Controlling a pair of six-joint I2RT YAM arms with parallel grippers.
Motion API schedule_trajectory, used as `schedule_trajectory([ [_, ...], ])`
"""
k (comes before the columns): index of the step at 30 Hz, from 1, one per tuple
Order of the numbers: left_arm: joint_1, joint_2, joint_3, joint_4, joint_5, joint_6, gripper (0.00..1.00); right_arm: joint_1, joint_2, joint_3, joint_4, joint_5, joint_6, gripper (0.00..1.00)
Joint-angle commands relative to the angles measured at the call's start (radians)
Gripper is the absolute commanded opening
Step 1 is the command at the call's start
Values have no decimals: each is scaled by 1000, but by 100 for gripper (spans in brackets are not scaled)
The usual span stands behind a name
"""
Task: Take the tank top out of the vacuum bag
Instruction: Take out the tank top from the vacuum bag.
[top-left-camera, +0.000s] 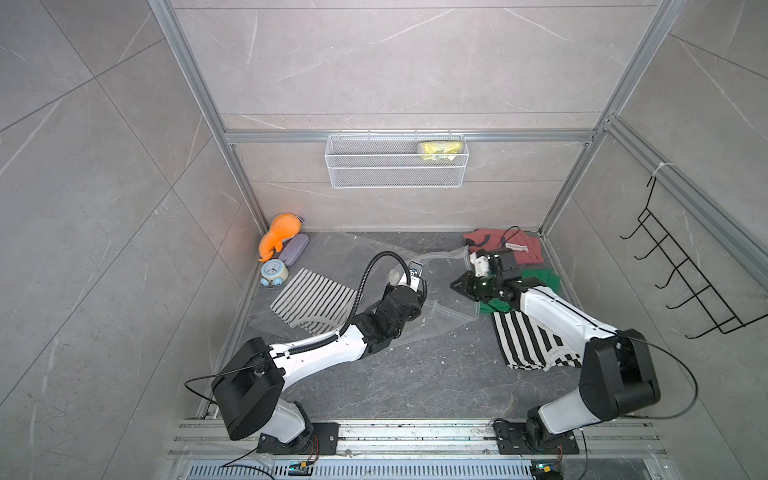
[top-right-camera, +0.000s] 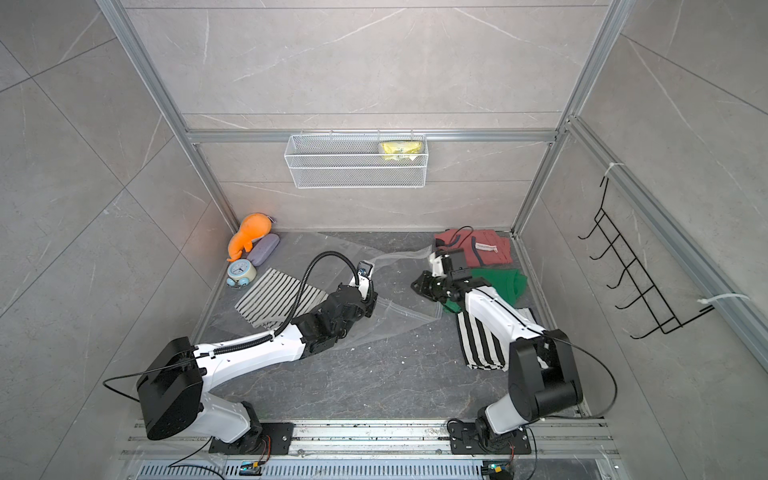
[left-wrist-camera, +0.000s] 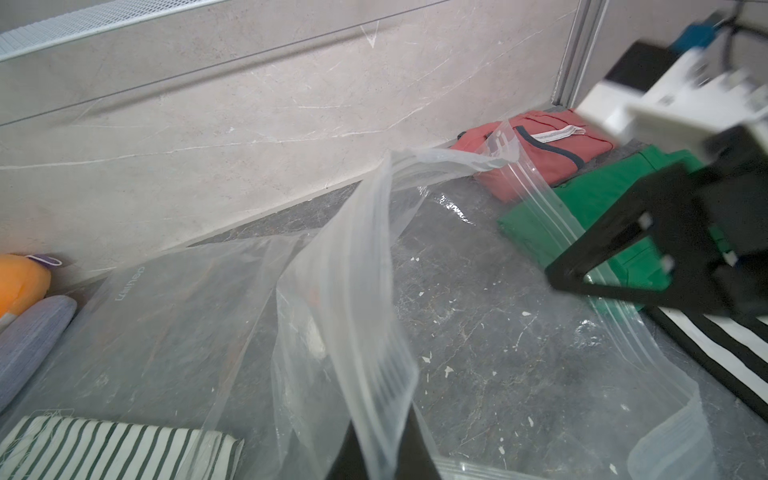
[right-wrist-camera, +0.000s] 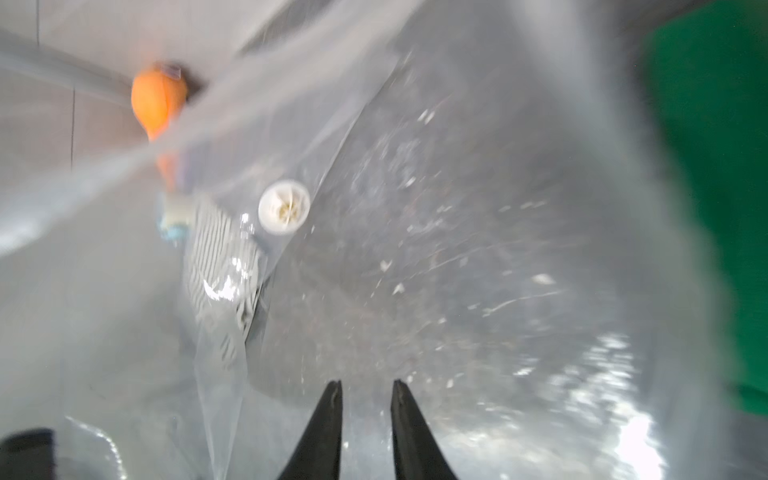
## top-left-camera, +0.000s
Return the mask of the green ribbed garment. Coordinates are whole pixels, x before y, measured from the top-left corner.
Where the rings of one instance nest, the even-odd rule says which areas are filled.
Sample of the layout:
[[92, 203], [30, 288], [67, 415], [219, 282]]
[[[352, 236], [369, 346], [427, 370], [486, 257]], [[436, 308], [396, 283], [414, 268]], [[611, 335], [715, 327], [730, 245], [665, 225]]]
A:
[[508, 313], [520, 309], [523, 291], [537, 286], [558, 293], [561, 279], [551, 269], [512, 269], [492, 278], [480, 278], [475, 295], [481, 313]]

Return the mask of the red garment with dark trim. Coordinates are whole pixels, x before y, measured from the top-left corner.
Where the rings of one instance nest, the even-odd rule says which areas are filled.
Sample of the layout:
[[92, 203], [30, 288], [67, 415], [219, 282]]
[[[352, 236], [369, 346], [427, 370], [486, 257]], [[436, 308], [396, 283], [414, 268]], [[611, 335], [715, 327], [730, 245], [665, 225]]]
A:
[[476, 229], [463, 235], [464, 244], [471, 252], [498, 249], [511, 250], [518, 265], [538, 265], [544, 263], [541, 242], [537, 237], [525, 233], [517, 226], [506, 230]]

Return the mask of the striped tank top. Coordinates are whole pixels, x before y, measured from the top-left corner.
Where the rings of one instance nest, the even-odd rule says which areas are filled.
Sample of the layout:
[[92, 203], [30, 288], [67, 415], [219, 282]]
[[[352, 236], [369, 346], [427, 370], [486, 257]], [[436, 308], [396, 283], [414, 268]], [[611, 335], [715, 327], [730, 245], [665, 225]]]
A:
[[519, 311], [493, 314], [494, 331], [504, 363], [513, 370], [581, 368], [581, 356], [550, 329]]

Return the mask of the large striped white garment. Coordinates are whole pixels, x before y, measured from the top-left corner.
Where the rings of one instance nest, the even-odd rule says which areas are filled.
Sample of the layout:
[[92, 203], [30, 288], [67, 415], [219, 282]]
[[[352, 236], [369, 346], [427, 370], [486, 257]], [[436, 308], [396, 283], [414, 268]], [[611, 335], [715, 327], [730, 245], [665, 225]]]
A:
[[343, 326], [356, 294], [350, 287], [301, 268], [270, 309], [289, 327], [320, 335]]

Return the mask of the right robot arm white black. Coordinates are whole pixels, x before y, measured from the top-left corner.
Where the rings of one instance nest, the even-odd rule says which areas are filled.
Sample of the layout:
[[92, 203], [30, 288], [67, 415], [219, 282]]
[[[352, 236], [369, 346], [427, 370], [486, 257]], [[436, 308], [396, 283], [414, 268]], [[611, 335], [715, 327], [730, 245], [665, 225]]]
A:
[[542, 451], [577, 428], [654, 405], [661, 398], [649, 345], [635, 330], [605, 324], [545, 282], [506, 265], [508, 249], [473, 251], [451, 288], [490, 310], [502, 357], [518, 370], [579, 369], [577, 387], [531, 409], [525, 442]]

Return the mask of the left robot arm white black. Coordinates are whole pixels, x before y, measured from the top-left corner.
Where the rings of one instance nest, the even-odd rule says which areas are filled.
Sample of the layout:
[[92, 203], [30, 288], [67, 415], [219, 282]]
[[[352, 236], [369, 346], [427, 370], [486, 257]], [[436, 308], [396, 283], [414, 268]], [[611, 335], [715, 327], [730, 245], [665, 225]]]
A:
[[229, 438], [239, 441], [259, 433], [284, 445], [306, 443], [314, 428], [297, 403], [281, 398], [283, 391], [388, 348], [421, 315], [426, 296], [424, 284], [389, 285], [379, 302], [351, 318], [345, 331], [288, 344], [268, 345], [260, 337], [247, 341], [212, 378], [214, 402]]

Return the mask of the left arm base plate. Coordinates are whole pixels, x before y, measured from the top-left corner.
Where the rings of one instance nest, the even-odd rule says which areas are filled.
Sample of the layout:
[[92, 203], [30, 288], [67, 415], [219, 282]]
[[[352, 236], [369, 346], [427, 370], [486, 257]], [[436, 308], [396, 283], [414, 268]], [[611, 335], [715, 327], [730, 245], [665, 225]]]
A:
[[281, 443], [276, 437], [261, 435], [257, 453], [274, 455], [335, 455], [340, 424], [321, 422], [311, 424], [294, 440]]

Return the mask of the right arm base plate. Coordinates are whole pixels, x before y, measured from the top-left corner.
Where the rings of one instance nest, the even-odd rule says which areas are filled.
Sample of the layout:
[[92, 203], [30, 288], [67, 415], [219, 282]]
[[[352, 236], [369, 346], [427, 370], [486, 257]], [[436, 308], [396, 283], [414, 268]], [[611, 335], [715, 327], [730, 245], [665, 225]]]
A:
[[491, 427], [502, 455], [575, 455], [580, 452], [572, 431], [551, 434], [537, 421], [495, 419]]

